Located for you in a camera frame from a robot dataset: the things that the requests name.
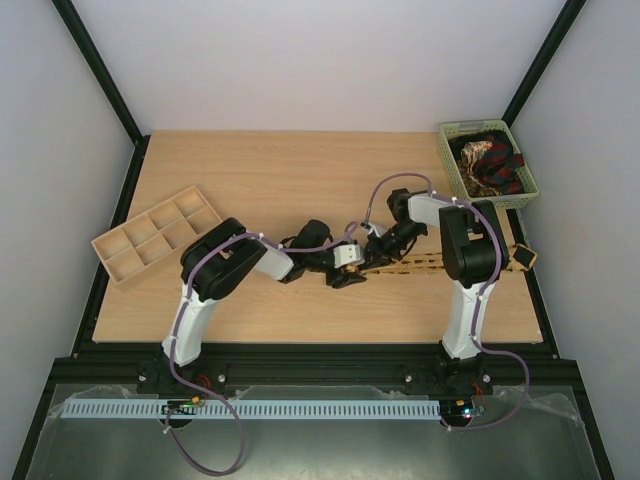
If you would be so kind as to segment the black aluminium frame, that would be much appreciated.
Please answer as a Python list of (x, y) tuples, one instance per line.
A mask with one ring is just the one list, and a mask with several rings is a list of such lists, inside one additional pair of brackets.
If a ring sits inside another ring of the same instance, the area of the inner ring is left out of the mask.
[[(134, 145), (111, 222), (113, 226), (118, 226), (129, 214), (142, 167), (148, 156), (147, 149), (151, 138), (142, 134), (137, 126), (75, 5), (70, 1), (57, 1), (54, 6)], [(504, 121), (515, 121), (525, 100), (583, 6), (581, 1), (568, 1), (562, 7), (509, 103), (503, 116)], [(542, 329), (543, 341), (538, 345), (512, 343), (507, 348), (523, 355), (527, 360), (535, 385), (565, 385), (572, 388), (578, 411), (586, 423), (586, 435), (598, 475), (602, 479), (611, 479), (614, 476), (613, 470), (577, 363), (559, 355), (536, 275), (528, 273), (525, 279), (538, 324)], [(91, 286), (72, 354), (66, 358), (58, 358), (53, 363), (13, 473), (16, 479), (26, 478), (32, 466), (37, 442), (44, 428), (45, 413), (52, 404), (53, 390), (56, 386), (96, 383), (100, 380), (111, 383), (132, 381), (134, 366), (143, 360), (151, 359), (158, 352), (151, 344), (115, 343), (110, 347), (98, 347), (92, 343), (89, 336), (97, 324), (106, 289), (107, 272), (105, 268), (100, 267)], [(391, 387), (399, 385), (401, 372), (432, 371), (436, 357), (435, 347), (427, 344), (222, 344), (205, 350), (206, 366), (228, 367), (234, 380), (246, 378), (261, 385), (270, 381), (271, 376), (268, 375), (267, 369), (272, 367), (274, 378), (289, 380), (297, 386), (320, 386), (353, 380), (369, 381), (377, 387)]]

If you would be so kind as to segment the wooden compartment tray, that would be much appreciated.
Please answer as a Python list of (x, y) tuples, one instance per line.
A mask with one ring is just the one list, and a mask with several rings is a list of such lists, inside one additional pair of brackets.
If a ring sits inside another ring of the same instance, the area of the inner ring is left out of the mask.
[(177, 263), (186, 247), (220, 223), (191, 186), (95, 238), (92, 246), (114, 287), (125, 291)]

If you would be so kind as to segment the yellow beetle print tie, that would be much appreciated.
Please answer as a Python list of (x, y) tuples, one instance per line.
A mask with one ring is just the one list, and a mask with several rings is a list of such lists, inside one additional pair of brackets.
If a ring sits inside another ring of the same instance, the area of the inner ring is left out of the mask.
[[(505, 272), (528, 272), (538, 258), (538, 253), (524, 244), (514, 244), (508, 247), (509, 259)], [(424, 253), (409, 254), (405, 259), (393, 261), (390, 265), (376, 267), (373, 269), (362, 269), (356, 266), (349, 266), (349, 273), (357, 273), (364, 276), (373, 275), (409, 275), (409, 274), (432, 274), (444, 270), (442, 254)]]

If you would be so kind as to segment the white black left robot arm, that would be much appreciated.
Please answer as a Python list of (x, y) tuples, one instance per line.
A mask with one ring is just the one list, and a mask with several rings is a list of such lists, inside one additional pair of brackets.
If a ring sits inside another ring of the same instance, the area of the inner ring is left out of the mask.
[(339, 289), (364, 278), (356, 272), (364, 253), (351, 237), (357, 225), (333, 238), (322, 221), (308, 221), (298, 234), (276, 243), (252, 233), (230, 217), (191, 244), (180, 258), (181, 302), (170, 333), (162, 342), (169, 363), (184, 367), (201, 353), (201, 345), (217, 305), (252, 272), (288, 284), (309, 272), (325, 275)]

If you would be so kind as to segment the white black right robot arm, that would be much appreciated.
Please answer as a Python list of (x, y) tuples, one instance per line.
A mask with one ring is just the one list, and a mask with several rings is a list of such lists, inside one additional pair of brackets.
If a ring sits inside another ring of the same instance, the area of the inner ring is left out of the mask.
[(436, 367), (436, 379), (445, 390), (460, 390), (471, 379), (470, 361), (483, 351), (481, 331), (488, 300), (509, 261), (508, 248), (494, 204), (468, 202), (434, 191), (392, 191), (387, 206), (395, 224), (384, 230), (366, 213), (361, 227), (367, 232), (364, 265), (377, 268), (399, 261), (402, 254), (439, 230), (444, 270), (453, 281), (446, 332), (441, 341), (445, 361)]

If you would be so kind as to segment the green perforated plastic basket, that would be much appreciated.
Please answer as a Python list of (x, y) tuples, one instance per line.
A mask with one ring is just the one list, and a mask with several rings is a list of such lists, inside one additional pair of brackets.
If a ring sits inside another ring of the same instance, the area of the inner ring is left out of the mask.
[(502, 120), (444, 123), (438, 149), (455, 196), (519, 209), (539, 195), (536, 181)]

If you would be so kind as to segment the floral patterned tie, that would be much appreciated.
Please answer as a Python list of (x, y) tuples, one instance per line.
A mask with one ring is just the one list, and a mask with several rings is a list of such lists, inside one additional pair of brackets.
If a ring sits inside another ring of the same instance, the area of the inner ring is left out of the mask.
[(481, 160), (492, 148), (493, 142), (488, 140), (467, 142), (461, 150), (461, 164), (465, 168), (471, 168)]

